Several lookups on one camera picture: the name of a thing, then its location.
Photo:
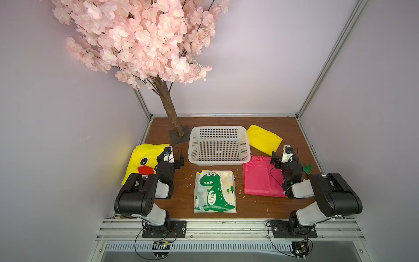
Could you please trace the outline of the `plain yellow raincoat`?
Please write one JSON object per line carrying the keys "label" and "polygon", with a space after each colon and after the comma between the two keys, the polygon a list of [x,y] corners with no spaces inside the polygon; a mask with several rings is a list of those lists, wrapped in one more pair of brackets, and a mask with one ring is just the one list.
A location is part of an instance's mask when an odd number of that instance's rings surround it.
{"label": "plain yellow raincoat", "polygon": [[247,129],[247,135],[251,147],[269,156],[272,156],[272,153],[278,150],[278,147],[283,141],[277,134],[256,125],[251,125]]}

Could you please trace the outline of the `pink raincoat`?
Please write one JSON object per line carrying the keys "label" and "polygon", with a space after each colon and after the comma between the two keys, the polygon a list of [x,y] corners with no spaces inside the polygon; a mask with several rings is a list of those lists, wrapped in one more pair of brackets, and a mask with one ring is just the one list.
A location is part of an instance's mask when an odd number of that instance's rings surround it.
{"label": "pink raincoat", "polygon": [[270,157],[252,156],[243,165],[244,193],[267,197],[286,198],[282,187],[282,171],[270,164]]}

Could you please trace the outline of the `dinosaur print raincoat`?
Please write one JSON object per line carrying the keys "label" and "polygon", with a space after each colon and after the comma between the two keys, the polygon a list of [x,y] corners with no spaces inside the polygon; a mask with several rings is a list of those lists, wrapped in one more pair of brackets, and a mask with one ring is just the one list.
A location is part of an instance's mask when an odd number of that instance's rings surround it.
{"label": "dinosaur print raincoat", "polygon": [[203,170],[195,175],[194,212],[237,212],[234,173],[231,170]]}

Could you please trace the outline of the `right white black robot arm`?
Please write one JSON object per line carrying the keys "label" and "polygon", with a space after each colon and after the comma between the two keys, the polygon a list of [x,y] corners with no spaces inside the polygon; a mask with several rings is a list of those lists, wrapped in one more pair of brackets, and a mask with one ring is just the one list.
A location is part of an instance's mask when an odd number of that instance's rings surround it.
{"label": "right white black robot arm", "polygon": [[315,202],[295,210],[284,223],[292,235],[307,235],[314,231],[315,225],[333,217],[360,214],[363,210],[361,199],[339,173],[309,175],[303,179],[303,166],[291,146],[284,148],[281,157],[273,152],[270,163],[281,170],[284,194],[290,199],[313,197]]}

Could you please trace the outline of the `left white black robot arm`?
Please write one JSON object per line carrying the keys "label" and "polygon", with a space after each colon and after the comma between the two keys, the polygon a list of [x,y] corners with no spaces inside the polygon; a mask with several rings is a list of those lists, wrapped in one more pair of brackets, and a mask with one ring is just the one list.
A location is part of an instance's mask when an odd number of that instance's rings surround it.
{"label": "left white black robot arm", "polygon": [[171,153],[163,153],[154,174],[144,171],[132,173],[120,189],[114,211],[125,218],[140,218],[147,230],[168,231],[171,229],[169,212],[155,204],[156,199],[169,200],[174,191],[175,170],[184,166],[184,156],[174,160]]}

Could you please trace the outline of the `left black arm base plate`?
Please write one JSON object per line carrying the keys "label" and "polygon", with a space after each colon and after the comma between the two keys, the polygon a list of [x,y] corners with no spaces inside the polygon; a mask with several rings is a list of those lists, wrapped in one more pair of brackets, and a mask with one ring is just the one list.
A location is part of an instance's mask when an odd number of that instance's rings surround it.
{"label": "left black arm base plate", "polygon": [[164,238],[185,238],[187,221],[170,220],[162,226],[146,225],[142,232],[142,238],[145,239],[164,239]]}

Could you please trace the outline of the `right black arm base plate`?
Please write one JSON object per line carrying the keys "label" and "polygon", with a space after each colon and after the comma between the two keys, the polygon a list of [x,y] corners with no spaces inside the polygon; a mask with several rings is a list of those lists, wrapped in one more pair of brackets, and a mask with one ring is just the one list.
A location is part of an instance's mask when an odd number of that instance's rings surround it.
{"label": "right black arm base plate", "polygon": [[314,226],[302,226],[289,221],[272,220],[267,225],[271,228],[275,239],[316,239],[318,237]]}

